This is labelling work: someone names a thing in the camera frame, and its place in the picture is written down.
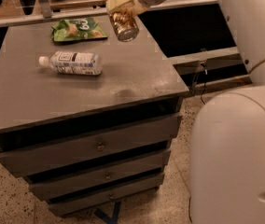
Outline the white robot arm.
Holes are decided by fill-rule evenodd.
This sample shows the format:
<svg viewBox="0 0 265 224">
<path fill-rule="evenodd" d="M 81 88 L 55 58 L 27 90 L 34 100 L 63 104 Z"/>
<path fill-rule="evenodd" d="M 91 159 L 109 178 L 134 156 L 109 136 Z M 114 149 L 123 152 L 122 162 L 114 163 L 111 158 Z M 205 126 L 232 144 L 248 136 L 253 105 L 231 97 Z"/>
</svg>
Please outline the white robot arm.
<svg viewBox="0 0 265 224">
<path fill-rule="evenodd" d="M 206 103 L 190 140 L 192 224 L 265 224 L 265 0 L 217 0 L 251 86 Z"/>
</svg>

